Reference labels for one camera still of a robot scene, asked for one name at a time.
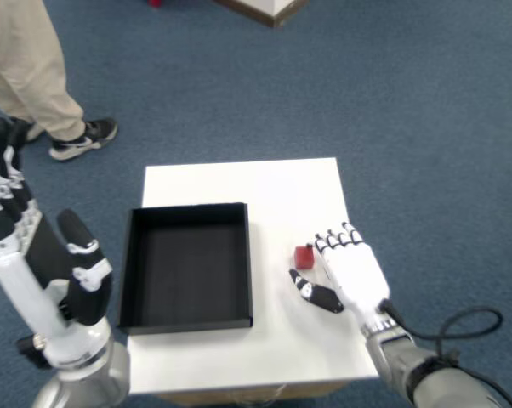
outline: black cable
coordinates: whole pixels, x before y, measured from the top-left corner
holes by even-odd
[[[422,340],[434,341],[435,352],[437,353],[438,359],[444,360],[450,366],[458,368],[459,370],[464,371],[469,376],[472,376],[473,378],[476,378],[479,381],[484,382],[485,384],[493,388],[512,406],[512,396],[509,395],[509,393],[505,389],[503,389],[497,382],[493,381],[489,377],[483,376],[482,374],[476,371],[472,371],[470,369],[463,368],[458,365],[457,350],[452,350],[447,354],[443,354],[443,342],[445,340],[467,340],[471,338],[483,337],[499,329],[503,323],[503,315],[498,309],[491,308],[488,306],[475,306],[472,308],[467,308],[447,318],[445,322],[441,325],[438,334],[423,334],[413,330],[411,327],[406,325],[406,322],[401,318],[400,313],[389,299],[383,300],[383,302],[381,302],[378,308],[382,312],[388,314],[393,320],[395,320],[399,327],[401,327],[406,332],[410,333],[413,337],[417,337]],[[461,333],[447,334],[447,331],[456,323],[458,323],[461,319],[464,319],[467,316],[477,315],[481,313],[488,313],[496,316],[496,321],[494,321],[494,323],[491,324],[489,327],[486,327],[478,331],[467,331]]]

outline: person's leg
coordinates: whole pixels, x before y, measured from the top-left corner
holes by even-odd
[[[10,85],[4,80],[1,73],[0,110],[7,116],[14,117],[31,124],[31,127],[29,128],[29,131],[26,135],[28,142],[35,140],[44,131],[42,127],[35,123],[35,120],[31,117],[29,111],[18,98],[18,95],[14,93]]]
[[[56,140],[84,133],[83,111],[66,91],[63,54],[42,0],[0,0],[0,76],[1,110],[33,118]]]

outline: shoe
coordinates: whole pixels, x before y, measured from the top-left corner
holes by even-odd
[[[86,130],[82,136],[68,142],[52,139],[52,147],[48,153],[55,160],[70,160],[88,150],[107,145],[117,135],[117,131],[117,123],[110,118],[86,122]]]
[[[14,124],[18,123],[18,122],[27,123],[27,125],[29,126],[29,130],[27,131],[27,135],[26,135],[26,143],[34,142],[35,140],[38,139],[38,137],[41,134],[44,133],[44,127],[39,126],[39,124],[36,122],[29,123],[29,122],[24,121],[23,119],[19,119],[17,117],[10,117],[10,120]]]

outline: red cube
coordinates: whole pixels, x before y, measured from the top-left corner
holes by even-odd
[[[315,256],[313,255],[313,247],[296,246],[293,253],[293,260],[296,263],[296,269],[311,269],[315,264]]]

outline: metal robot arm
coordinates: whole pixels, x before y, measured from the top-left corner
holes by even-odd
[[[117,405],[129,358],[105,318],[112,268],[73,211],[58,217],[64,245],[38,210],[21,172],[22,126],[0,119],[0,285],[33,332],[20,353],[58,370],[33,406]]]
[[[335,231],[316,234],[315,248],[335,293],[325,292],[292,269],[294,284],[308,302],[334,313],[343,307],[353,312],[378,374],[389,387],[418,408],[500,406],[479,380],[454,361],[418,347],[384,311],[390,289],[371,247],[352,225],[343,223]],[[337,306],[330,309],[330,304]]]

